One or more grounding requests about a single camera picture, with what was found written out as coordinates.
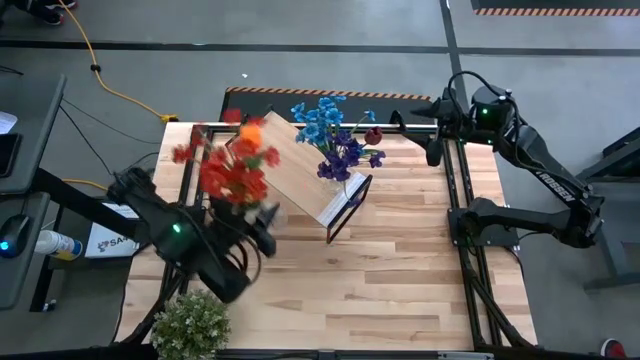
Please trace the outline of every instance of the orange and black caution tape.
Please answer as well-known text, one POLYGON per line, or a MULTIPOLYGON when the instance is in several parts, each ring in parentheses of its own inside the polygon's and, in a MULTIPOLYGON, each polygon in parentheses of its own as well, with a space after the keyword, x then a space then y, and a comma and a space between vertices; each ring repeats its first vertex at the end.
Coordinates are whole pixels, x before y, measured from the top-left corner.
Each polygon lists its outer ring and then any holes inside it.
POLYGON ((395 93, 376 93, 362 91, 337 91, 337 90, 303 90, 303 89, 282 89, 282 88, 260 88, 249 86, 234 86, 227 88, 226 92, 244 92, 244 93, 271 93, 271 94, 300 94, 300 95, 344 95, 352 97, 365 98, 388 98, 388 99, 411 99, 411 100, 429 100, 426 95, 410 95, 395 93))
POLYGON ((485 8, 475 9, 476 15, 500 16, 638 16, 640 9, 538 9, 485 8))

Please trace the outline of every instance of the butcher block tabletop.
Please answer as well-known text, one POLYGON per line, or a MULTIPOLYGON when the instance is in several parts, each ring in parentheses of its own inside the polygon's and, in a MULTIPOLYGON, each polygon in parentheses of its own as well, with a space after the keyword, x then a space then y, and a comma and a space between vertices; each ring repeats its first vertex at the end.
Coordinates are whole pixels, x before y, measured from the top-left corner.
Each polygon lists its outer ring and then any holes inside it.
MULTIPOLYGON (((193 123, 169 123, 154 174, 157 193, 178 200, 183 164, 171 149, 187 144, 193 123)), ((228 134, 216 134, 224 142, 228 134)), ((428 167, 424 150, 400 135, 376 146, 387 154, 365 202, 334 242, 293 203, 286 226, 273 230, 277 254, 264 259, 259 280, 229 307, 229 348, 343 350, 470 350, 473 348, 458 251, 451 245, 444 166, 428 167)), ((504 203, 491 148, 466 145, 474 194, 504 203)), ((455 150, 454 168, 460 178, 455 150)), ((189 199, 195 195, 192 179, 189 199)), ((461 204, 464 194, 458 196, 461 204)), ((518 262, 486 248, 496 302, 536 343, 518 262)), ((164 262, 149 247, 133 259, 117 339, 129 335, 158 298, 164 262)), ((191 288, 206 289, 197 279, 191 288)), ((483 334, 486 312, 479 307, 483 334)))

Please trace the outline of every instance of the concrete floor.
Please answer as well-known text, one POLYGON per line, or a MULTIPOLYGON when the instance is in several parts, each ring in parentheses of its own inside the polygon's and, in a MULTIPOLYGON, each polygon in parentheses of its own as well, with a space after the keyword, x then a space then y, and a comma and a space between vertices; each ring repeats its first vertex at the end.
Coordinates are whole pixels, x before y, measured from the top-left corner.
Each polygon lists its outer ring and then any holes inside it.
MULTIPOLYGON (((450 0, 449 4, 460 47, 506 49, 507 54, 509 49, 593 49, 591 56, 465 55, 460 59, 463 69, 514 90, 523 117, 569 170, 578 172, 596 161, 604 146, 640 124, 632 110, 638 97, 640 56, 612 57, 605 51, 640 48, 639 18, 476 17, 467 0, 450 0)), ((193 0, 189 6, 168 0, 112 0, 108 4, 86 0, 76 14, 96 41, 385 45, 423 50, 413 54, 97 52, 105 81, 113 88, 186 121, 215 119, 227 86, 435 96, 452 73, 450 56, 443 50, 448 42, 438 0, 193 0), (438 51, 441 54, 429 53, 438 51)), ((0 39, 80 40, 70 19, 63 27, 48 28, 14 9, 5 20, 0 39)), ((163 125, 151 114, 100 89, 89 71, 86 51, 0 48, 0 64, 29 76, 65 73, 68 100, 131 135, 150 141, 162 137, 163 125)), ((469 93, 477 86, 475 80, 466 80, 469 93)), ((67 106, 67 110, 112 170, 158 148, 105 131, 74 109, 67 106)), ((105 185, 111 181, 63 115, 56 121, 43 164, 60 177, 105 185)), ((530 174, 500 160, 499 170, 512 207, 560 208, 530 174)), ((633 185, 601 189, 612 195, 608 200, 611 211, 622 208, 625 201, 634 208, 630 199, 638 195, 633 194, 633 185)), ((624 223, 607 219, 607 226, 637 223, 638 215, 626 213, 624 223)), ((612 214, 612 220, 622 219, 612 214)), ((527 292, 542 346, 590 352, 597 351, 604 338, 616 337, 625 343, 628 353, 640 355, 640 287, 589 294, 582 290, 584 282, 606 275, 599 249, 571 249, 548 236, 528 237, 522 249, 527 292)), ((24 307, 0 313, 0 354, 108 344, 127 271, 96 270, 61 277, 53 289, 59 293, 59 308, 49 314, 27 314, 24 307)), ((27 292, 34 285, 34 275, 32 271, 27 292)))

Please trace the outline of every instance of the metal bracket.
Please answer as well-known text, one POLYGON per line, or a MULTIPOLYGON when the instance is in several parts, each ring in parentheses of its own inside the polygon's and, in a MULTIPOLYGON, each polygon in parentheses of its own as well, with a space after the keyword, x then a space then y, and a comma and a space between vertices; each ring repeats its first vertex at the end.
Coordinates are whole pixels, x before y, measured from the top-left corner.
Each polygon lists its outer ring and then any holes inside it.
POLYGON ((460 225, 460 217, 467 209, 449 209, 449 233, 451 242, 456 247, 473 246, 515 246, 518 245, 518 234, 515 228, 506 228, 502 225, 487 226, 480 236, 470 237, 460 225))
POLYGON ((493 354, 472 352, 439 352, 438 359, 442 360, 493 360, 493 354))

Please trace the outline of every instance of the green leafy plant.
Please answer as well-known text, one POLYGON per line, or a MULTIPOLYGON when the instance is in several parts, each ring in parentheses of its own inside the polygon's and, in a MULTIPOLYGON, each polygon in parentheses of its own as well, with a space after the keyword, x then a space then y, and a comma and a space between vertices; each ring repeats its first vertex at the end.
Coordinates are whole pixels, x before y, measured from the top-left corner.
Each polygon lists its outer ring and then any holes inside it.
POLYGON ((151 343, 165 360, 209 360, 229 341, 227 306, 195 290, 167 302, 156 315, 151 343))

